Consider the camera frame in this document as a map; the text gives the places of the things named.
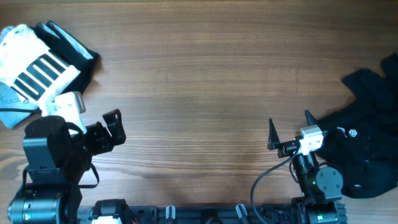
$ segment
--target black cloth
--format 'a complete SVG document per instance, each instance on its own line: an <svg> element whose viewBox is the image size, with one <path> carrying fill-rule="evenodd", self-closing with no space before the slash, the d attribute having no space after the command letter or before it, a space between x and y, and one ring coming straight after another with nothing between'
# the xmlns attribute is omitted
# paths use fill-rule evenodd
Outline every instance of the black cloth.
<svg viewBox="0 0 398 224"><path fill-rule="evenodd" d="M344 77L357 100L318 122L328 134L317 154L341 168L341 193L351 198L376 197L397 187L397 54L381 65L385 78L368 69Z"/></svg>
<svg viewBox="0 0 398 224"><path fill-rule="evenodd" d="M99 57L98 53L86 48L74 36L52 21L48 21L47 24L38 23L34 31L37 37L43 40L57 55L63 57L80 71L79 76L62 93L79 91L83 94L93 76L95 63Z"/></svg>

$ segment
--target black plastic part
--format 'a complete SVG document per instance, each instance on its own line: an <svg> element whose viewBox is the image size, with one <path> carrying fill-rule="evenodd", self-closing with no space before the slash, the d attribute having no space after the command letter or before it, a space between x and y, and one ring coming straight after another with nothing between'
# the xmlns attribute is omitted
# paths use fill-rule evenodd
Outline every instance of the black plastic part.
<svg viewBox="0 0 398 224"><path fill-rule="evenodd" d="M129 208L137 215L138 224L169 224L169 220L165 216L166 208L157 208L155 206L130 206ZM90 214L92 210L92 208L79 210L78 223L91 224L92 218L90 218ZM312 205L305 207L302 203L295 203L293 205L265 204L258 206L257 210L265 216L266 222L269 224L347 223L345 205L335 202L322 205L319 209ZM251 207L246 207L246 211L248 214L246 217L248 224L260 223ZM203 220L206 219L204 217L209 217L209 213L218 217L219 221L223 224L243 223L242 219L238 217L235 207L176 207L176 219L174 223L202 224ZM323 220L318 219L319 215L322 215ZM331 220L332 216L332 222L324 222L326 219Z"/></svg>
<svg viewBox="0 0 398 224"><path fill-rule="evenodd" d="M124 133L124 128L122 124L122 115L119 109L108 112L102 115L109 132L112 135L112 144L114 146L124 144L126 141L126 134Z"/></svg>
<svg viewBox="0 0 398 224"><path fill-rule="evenodd" d="M324 167L320 169L315 177L315 182L317 187L323 192L326 202L341 199L343 177L335 168Z"/></svg>
<svg viewBox="0 0 398 224"><path fill-rule="evenodd" d="M279 137L278 133L276 132L274 122L272 122L272 119L269 119L269 136L268 136L268 149L273 150L273 149L278 149L279 148Z"/></svg>
<svg viewBox="0 0 398 224"><path fill-rule="evenodd" d="M165 216L165 208L157 208L155 206L149 207L134 207L130 209L138 216L138 224L168 224ZM257 208L266 216L269 223L288 224L295 223L295 217L292 215L292 206L289 204L275 204L264 205ZM90 224L90 210L79 210L78 221L79 224ZM258 224L260 221L254 214L251 207L247 207L247 221L250 224ZM216 217L222 224L240 224L235 207L199 207L199 208L178 208L176 207L176 224L204 224L204 220L209 220L209 217Z"/></svg>
<svg viewBox="0 0 398 224"><path fill-rule="evenodd" d="M318 124L318 121L314 118L314 116L312 116L312 114L310 113L309 110L305 110L304 114L305 114L305 119L307 120L308 126L313 126L313 125Z"/></svg>
<svg viewBox="0 0 398 224"><path fill-rule="evenodd" d="M287 156L293 156L293 153L300 148L300 141L293 140L288 142L283 142L279 144L278 148L278 158L283 158Z"/></svg>
<svg viewBox="0 0 398 224"><path fill-rule="evenodd" d="M302 193L315 203L315 192L320 194L318 189L315 192L313 190L316 187L313 185L313 181L315 180L314 171L318 165L315 154L313 152L310 152L306 156L299 154L293 158L292 164Z"/></svg>
<svg viewBox="0 0 398 224"><path fill-rule="evenodd" d="M122 223L132 223L136 220L134 213L128 209L125 199L112 199L97 201L91 213L91 219L96 220L101 216L120 218Z"/></svg>
<svg viewBox="0 0 398 224"><path fill-rule="evenodd" d="M32 170L65 168L74 153L67 124L60 116L46 116L28 124L22 145Z"/></svg>

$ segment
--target wood grain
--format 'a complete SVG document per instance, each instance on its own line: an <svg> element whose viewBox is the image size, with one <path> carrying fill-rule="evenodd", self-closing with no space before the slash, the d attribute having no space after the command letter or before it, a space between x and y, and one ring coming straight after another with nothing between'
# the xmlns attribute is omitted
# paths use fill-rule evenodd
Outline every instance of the wood grain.
<svg viewBox="0 0 398 224"><path fill-rule="evenodd" d="M36 4L5 1L0 27L49 19L101 60L83 95L86 124L119 108L124 145L93 159L101 182L82 206L249 203L256 177L280 163L266 149L268 119L282 140L354 97L342 76L398 50L394 1L159 1ZM24 127L0 127L0 222L27 164ZM94 182L87 173L81 182ZM257 203L300 189L283 167L258 186ZM350 223L396 223L398 190L342 200Z"/></svg>

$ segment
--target black stripe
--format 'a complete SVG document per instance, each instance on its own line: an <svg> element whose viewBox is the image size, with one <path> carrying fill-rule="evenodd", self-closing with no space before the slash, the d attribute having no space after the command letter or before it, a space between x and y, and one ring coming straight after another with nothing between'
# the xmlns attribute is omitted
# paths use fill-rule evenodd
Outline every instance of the black stripe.
<svg viewBox="0 0 398 224"><path fill-rule="evenodd" d="M42 56L40 56L38 59L36 59L34 62L32 62L29 66L33 66L33 65L38 66L44 73L46 73L50 78L52 78L52 80L56 80L58 78L58 75L50 67L48 67L46 64L44 64L40 60L41 58L42 58Z"/></svg>
<svg viewBox="0 0 398 224"><path fill-rule="evenodd" d="M14 91L16 91L18 94L20 94L25 100L28 100L28 98L25 96L25 94L21 93L19 90L17 90L15 87L11 87Z"/></svg>
<svg viewBox="0 0 398 224"><path fill-rule="evenodd" d="M18 77L23 77L24 74L25 76L27 76L25 73L21 73ZM34 99L35 101L39 100L40 97L43 95L43 93L45 92L44 88L41 87L39 84L37 84L33 79L31 79L30 77L28 77L30 80L32 80L33 86L28 83L30 82L30 80L25 81L21 78L21 80L23 80L24 82L26 82L28 85L30 85L34 90L36 90L39 94L34 93L33 91L31 91L30 89L28 89L21 81L19 81L18 79L15 79L14 85L18 88L20 88L26 95L30 96L32 99Z"/></svg>
<svg viewBox="0 0 398 224"><path fill-rule="evenodd" d="M69 63L63 58L59 57L52 49L49 50L50 54L53 55L56 59L58 59L64 66L69 67Z"/></svg>
<svg viewBox="0 0 398 224"><path fill-rule="evenodd" d="M48 80L48 78L46 78L44 75L42 75L39 71L36 70L36 68L33 67L33 64L30 64L27 68L26 71L29 72L33 77L35 77L36 79L38 79L39 82L43 83L46 87L49 87L52 82L50 80Z"/></svg>
<svg viewBox="0 0 398 224"><path fill-rule="evenodd" d="M48 62L51 66L53 66L53 68L55 68L59 73L63 73L65 71L65 69L58 63L56 62L54 59L52 59L49 55L47 54L43 54L42 56L40 56L38 59L35 60L34 63L36 62L40 62L42 64L44 64L40 59L44 59L46 62Z"/></svg>

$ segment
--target black cable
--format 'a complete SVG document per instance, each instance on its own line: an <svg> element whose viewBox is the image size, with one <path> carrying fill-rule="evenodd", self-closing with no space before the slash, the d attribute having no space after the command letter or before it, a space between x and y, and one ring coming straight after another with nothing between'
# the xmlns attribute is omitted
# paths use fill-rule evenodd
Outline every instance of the black cable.
<svg viewBox="0 0 398 224"><path fill-rule="evenodd" d="M97 179L97 184L86 184L86 185L79 185L79 188L81 189L93 189L98 184L100 183L100 176L98 175L97 169L95 169L95 166L93 163L90 164L91 169L93 170L94 176Z"/></svg>
<svg viewBox="0 0 398 224"><path fill-rule="evenodd" d="M290 161L297 155L297 153L298 153L298 151L296 151L296 152L293 154L293 156L290 157L289 159L287 159L286 161L281 162L280 164L274 166L273 168L271 168L271 169L269 169L269 170L263 172L263 173L257 178L257 180L254 181L254 184L253 184L253 186L251 187L251 191L250 191L250 202L251 202L251 206L252 206L252 208L253 208L253 210L254 210L254 213L256 214L256 216L258 217L258 219L260 220L260 222L263 223L263 224L267 224L267 222L261 218L261 216L260 216L259 212L257 211L256 206L255 206L255 204L254 204L254 189L256 188L256 185L258 184L258 182L259 182L265 175L269 174L270 172L272 172L272 171L274 171L274 170L276 170L276 169L278 169L278 168L284 166L286 163L290 162Z"/></svg>
<svg viewBox="0 0 398 224"><path fill-rule="evenodd" d="M27 176L27 171L29 170L29 165L26 165L24 168L24 171L22 171L22 184L21 187L19 187L19 190L17 192L21 192L25 189L26 185L26 176Z"/></svg>
<svg viewBox="0 0 398 224"><path fill-rule="evenodd" d="M0 112L22 112L22 113L37 113L42 114L40 108L29 110L29 109L18 109L18 108L0 108Z"/></svg>
<svg viewBox="0 0 398 224"><path fill-rule="evenodd" d="M294 179L294 182L296 182L296 184L298 184L299 181L296 179L296 176L293 174L293 171L292 171L292 162L290 162L290 164L289 164L289 171L290 171L290 174L292 175L292 177Z"/></svg>

